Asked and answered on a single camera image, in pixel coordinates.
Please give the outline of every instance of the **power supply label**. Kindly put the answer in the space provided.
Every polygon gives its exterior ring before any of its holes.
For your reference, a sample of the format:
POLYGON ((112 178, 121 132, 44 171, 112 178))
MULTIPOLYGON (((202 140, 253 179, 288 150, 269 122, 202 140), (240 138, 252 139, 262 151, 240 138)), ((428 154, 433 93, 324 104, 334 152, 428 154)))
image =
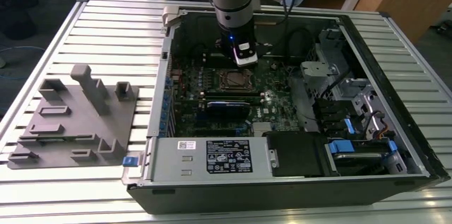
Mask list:
POLYGON ((249 140, 206 141, 206 172, 210 174, 253 171, 249 140))

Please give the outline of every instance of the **black plastic cover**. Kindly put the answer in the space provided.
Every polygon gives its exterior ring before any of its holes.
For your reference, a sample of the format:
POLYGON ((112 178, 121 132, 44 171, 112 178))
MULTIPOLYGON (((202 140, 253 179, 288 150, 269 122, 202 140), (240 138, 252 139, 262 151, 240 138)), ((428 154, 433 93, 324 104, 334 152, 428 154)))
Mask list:
POLYGON ((326 137, 317 132, 270 131, 264 133, 268 149, 274 150, 278 166, 272 168, 274 177, 332 176, 325 144, 326 137))

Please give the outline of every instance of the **white label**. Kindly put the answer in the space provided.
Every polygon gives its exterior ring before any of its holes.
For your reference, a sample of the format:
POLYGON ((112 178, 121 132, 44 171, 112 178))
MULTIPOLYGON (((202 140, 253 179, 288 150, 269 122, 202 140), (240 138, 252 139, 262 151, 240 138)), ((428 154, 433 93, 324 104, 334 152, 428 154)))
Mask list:
POLYGON ((240 49, 241 51, 249 49, 249 43, 246 42, 246 43, 240 44, 240 45, 238 45, 238 49, 240 49))
POLYGON ((196 141, 178 141, 177 142, 177 150, 194 150, 196 149, 196 141))

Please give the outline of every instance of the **barcode sticker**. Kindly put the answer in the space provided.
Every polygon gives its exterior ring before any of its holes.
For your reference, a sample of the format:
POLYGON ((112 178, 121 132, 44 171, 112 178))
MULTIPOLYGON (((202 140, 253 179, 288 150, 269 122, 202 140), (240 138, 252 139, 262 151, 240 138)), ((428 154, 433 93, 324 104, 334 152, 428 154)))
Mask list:
POLYGON ((177 142, 177 150, 194 150, 196 149, 196 141, 178 141, 177 142))

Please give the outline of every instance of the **aluminum table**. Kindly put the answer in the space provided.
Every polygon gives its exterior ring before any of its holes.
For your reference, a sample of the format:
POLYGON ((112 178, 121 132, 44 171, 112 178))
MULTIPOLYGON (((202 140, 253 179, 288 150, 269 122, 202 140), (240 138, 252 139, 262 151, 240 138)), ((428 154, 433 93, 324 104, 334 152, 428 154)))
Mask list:
MULTIPOLYGON (((37 107, 44 78, 69 77, 73 64, 89 64, 105 85, 129 81, 140 87, 128 151, 145 148, 168 4, 206 3, 149 0, 80 0, 0 123, 0 223, 449 223, 452 181, 420 192, 401 193, 361 207, 313 208, 152 216, 125 192, 121 178, 138 168, 122 166, 10 170, 14 150, 37 107)), ((262 6, 262 10, 281 10, 262 6)), ((452 92, 390 18, 373 12, 294 8, 298 12, 346 14, 448 170, 452 169, 452 92)))

